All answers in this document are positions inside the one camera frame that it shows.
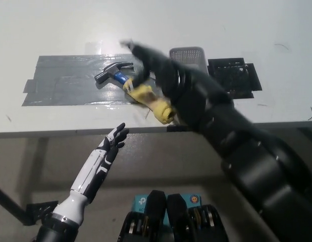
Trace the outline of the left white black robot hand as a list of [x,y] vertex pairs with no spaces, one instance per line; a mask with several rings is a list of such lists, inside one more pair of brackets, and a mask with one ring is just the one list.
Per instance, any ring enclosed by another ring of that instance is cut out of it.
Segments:
[[91,152],[76,179],[71,191],[85,196],[92,203],[97,191],[106,179],[108,172],[119,152],[124,146],[129,130],[121,123],[108,133],[101,143]]

